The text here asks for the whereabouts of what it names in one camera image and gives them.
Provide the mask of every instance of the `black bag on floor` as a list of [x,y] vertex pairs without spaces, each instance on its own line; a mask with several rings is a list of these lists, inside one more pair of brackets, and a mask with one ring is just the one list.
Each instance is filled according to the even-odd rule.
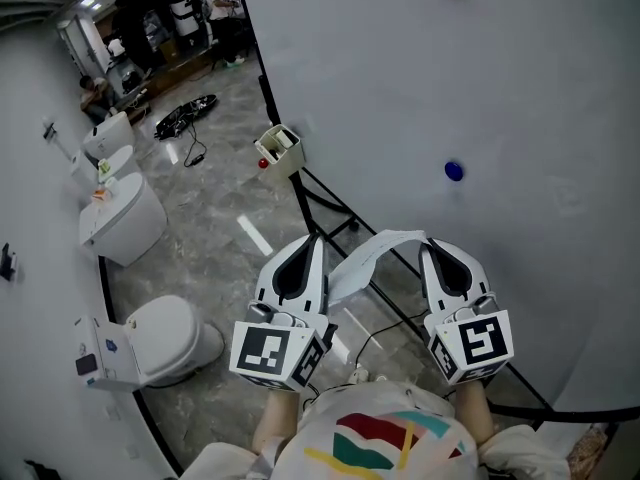
[[156,126],[155,137],[158,140],[175,139],[187,126],[196,119],[207,114],[217,103],[215,94],[202,96],[195,100],[180,105]]

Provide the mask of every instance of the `white wall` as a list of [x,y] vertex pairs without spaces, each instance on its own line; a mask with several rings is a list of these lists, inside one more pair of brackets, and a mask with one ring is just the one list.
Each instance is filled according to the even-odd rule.
[[80,20],[76,19],[75,16],[71,16],[70,19],[65,19],[64,21],[67,22],[67,25],[60,30],[60,33],[66,35],[66,46],[69,48],[69,54],[75,55],[76,62],[79,63],[78,68],[83,74],[91,78],[104,76],[104,70],[90,55],[89,44],[85,39]]
[[109,62],[111,62],[109,50],[107,50],[107,47],[102,42],[102,37],[100,37],[100,32],[98,32],[96,24],[93,22],[93,18],[90,16],[79,16],[79,18],[80,26],[89,41],[89,45],[93,49],[102,71],[106,73],[107,68],[109,67]]
[[310,170],[478,258],[550,402],[640,405],[640,0],[247,5]]
[[[42,139],[42,115],[78,148],[90,129],[78,73],[55,32],[30,28],[0,39],[0,241],[17,252],[13,283],[0,279],[0,478],[32,459],[65,480],[172,476],[131,395],[77,382],[73,322],[105,316],[97,261],[77,246],[79,206],[66,193],[69,164]],[[122,420],[107,420],[115,404]],[[135,445],[140,458],[126,458]]]

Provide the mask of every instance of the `gray tile floor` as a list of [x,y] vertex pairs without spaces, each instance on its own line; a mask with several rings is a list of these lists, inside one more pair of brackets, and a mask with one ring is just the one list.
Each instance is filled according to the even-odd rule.
[[[257,166],[253,141],[269,126],[259,74],[254,58],[238,69],[202,72],[202,78],[186,81],[152,102],[153,112],[136,132],[136,155],[167,211],[169,226],[160,241],[129,268],[108,263],[118,321],[155,297],[175,294],[198,307],[230,343],[234,322],[243,319],[267,260],[237,218],[246,215],[274,250],[307,234],[290,183],[272,179],[269,170]],[[178,105],[206,94],[219,98],[218,106],[196,123],[198,138],[208,153],[199,165],[185,168],[182,162],[191,143],[189,135],[159,143],[153,139],[155,124]],[[177,163],[171,161],[173,153]],[[304,182],[326,195],[309,178]],[[311,206],[314,217],[327,230],[345,220],[317,204]],[[350,251],[369,236],[362,228],[345,230],[337,241]],[[330,263],[335,266],[339,261],[331,250]],[[418,280],[395,258],[380,261],[375,279],[408,315],[424,311]],[[370,332],[398,321],[370,288],[334,308],[332,315],[339,325],[337,340],[312,378],[320,390],[345,381]],[[184,467],[208,443],[223,441],[243,447],[250,443],[266,392],[230,374],[228,361],[227,348],[221,359],[192,380],[172,388],[143,390],[158,427]],[[439,395],[448,392],[424,346],[405,326],[372,339],[360,362],[373,374],[411,381]],[[531,395],[506,372],[497,376],[490,391],[497,403],[535,406]],[[500,420],[503,426],[514,423]]]

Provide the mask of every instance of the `toilet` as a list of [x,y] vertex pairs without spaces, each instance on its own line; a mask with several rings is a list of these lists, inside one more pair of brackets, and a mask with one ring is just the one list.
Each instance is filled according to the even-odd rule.
[[126,112],[120,112],[93,128],[83,141],[93,158],[109,158],[124,146],[135,146],[135,135]]
[[71,177],[80,189],[84,200],[91,201],[91,195],[94,191],[99,185],[104,185],[109,178],[122,179],[134,172],[141,172],[131,145],[121,147],[113,155],[106,158],[106,161],[109,165],[109,171],[103,173],[93,166],[82,151],[76,152],[71,159]]
[[109,391],[175,384],[224,350],[220,332],[175,295],[148,302],[124,325],[83,316],[74,331],[82,383]]
[[96,255],[128,267],[160,239],[167,214],[146,179],[118,180],[110,201],[94,201],[80,213],[79,242]]

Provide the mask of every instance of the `blue dot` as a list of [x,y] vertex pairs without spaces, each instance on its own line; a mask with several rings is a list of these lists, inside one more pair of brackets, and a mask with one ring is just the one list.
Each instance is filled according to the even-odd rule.
[[444,172],[450,180],[460,181],[464,178],[464,170],[460,164],[455,162],[447,162],[444,166]]

